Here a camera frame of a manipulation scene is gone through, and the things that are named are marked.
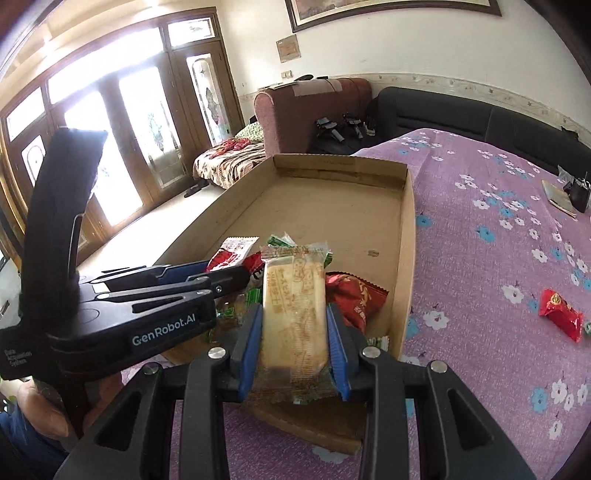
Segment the person's left hand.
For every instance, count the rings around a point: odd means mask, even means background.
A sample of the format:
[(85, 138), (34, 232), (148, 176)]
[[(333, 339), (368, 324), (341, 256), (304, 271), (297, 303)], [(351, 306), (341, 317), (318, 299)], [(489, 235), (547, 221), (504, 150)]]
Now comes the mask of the person's left hand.
[[(98, 401), (84, 418), (84, 430), (98, 419), (122, 388), (121, 373), (111, 375), (98, 383)], [(73, 427), (65, 414), (42, 395), (32, 380), (19, 385), (16, 399), (24, 417), (41, 435), (61, 440), (73, 433)]]

